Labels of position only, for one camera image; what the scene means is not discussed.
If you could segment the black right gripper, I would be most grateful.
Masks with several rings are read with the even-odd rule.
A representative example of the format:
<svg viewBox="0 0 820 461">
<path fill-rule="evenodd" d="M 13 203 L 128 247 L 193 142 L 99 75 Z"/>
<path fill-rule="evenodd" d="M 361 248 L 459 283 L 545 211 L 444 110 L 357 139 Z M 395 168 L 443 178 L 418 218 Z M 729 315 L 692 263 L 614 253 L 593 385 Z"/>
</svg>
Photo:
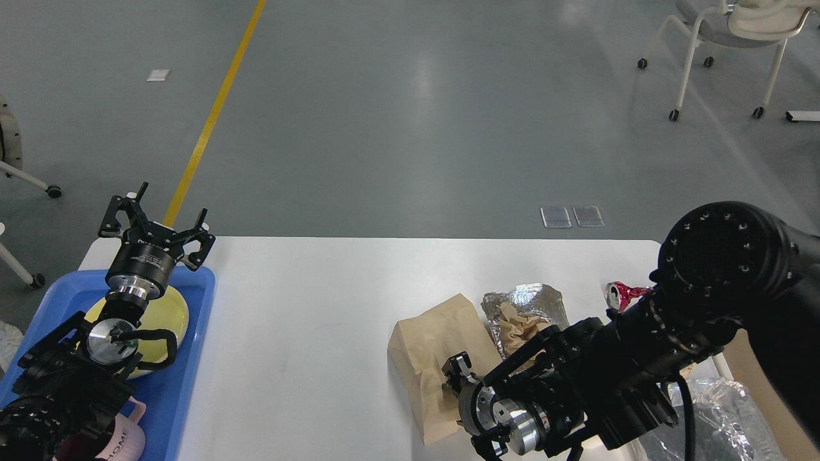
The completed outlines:
<svg viewBox="0 0 820 461">
<path fill-rule="evenodd" d="M 446 390 L 457 397 L 459 425 L 472 437 L 495 437 L 509 441 L 509 429 L 495 419 L 493 405 L 497 401 L 494 388 L 486 386 L 472 371 L 468 353 L 457 353 L 442 365 Z"/>
</svg>

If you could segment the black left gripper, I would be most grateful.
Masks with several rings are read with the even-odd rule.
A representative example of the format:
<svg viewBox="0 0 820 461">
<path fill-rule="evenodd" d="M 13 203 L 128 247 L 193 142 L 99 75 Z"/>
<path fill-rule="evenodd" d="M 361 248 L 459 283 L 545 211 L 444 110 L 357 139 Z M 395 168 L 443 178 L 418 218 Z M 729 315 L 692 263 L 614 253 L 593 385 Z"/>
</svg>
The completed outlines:
<svg viewBox="0 0 820 461">
<path fill-rule="evenodd" d="M 176 232 L 162 224 L 152 224 L 141 207 L 149 187 L 143 182 L 132 195 L 114 195 L 99 225 L 99 238 L 117 238 L 120 248 L 106 274 L 110 291 L 157 300 L 166 294 L 168 282 L 177 263 L 197 271 L 207 260 L 216 236 L 210 233 L 202 208 L 193 227 Z M 188 253 L 185 247 L 199 244 Z"/>
</svg>

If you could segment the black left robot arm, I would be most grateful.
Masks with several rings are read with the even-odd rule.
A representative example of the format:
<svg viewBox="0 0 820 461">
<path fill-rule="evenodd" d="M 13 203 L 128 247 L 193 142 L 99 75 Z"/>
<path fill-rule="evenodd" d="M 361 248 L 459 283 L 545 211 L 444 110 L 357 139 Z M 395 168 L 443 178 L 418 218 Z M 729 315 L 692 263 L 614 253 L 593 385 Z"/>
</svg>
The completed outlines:
<svg viewBox="0 0 820 461">
<path fill-rule="evenodd" d="M 111 198 L 97 234 L 120 245 L 105 275 L 101 311 L 82 311 L 55 326 L 18 359 L 21 370 L 2 408 L 2 459 L 49 460 L 76 435 L 100 437 L 135 393 L 134 371 L 169 368 L 181 336 L 145 329 L 150 304 L 166 294 L 176 266 L 197 271 L 213 248 L 207 208 L 189 229 L 147 218 L 141 207 L 147 182 Z"/>
</svg>

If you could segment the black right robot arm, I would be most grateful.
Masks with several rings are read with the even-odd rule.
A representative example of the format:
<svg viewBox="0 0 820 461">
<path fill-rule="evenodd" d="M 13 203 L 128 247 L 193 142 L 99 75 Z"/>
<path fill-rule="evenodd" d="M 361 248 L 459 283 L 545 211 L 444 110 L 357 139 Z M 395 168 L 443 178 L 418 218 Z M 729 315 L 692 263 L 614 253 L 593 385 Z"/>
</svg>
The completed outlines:
<svg viewBox="0 0 820 461">
<path fill-rule="evenodd" d="M 674 224 L 653 288 L 609 322 L 586 318 L 537 332 L 489 373 L 466 352 L 442 367 L 459 401 L 457 422 L 481 458 L 541 451 L 582 457 L 598 437 L 608 450 L 683 423 L 695 458 L 691 391 L 680 371 L 746 331 L 771 387 L 818 444 L 819 239 L 747 202 L 711 202 Z"/>
</svg>

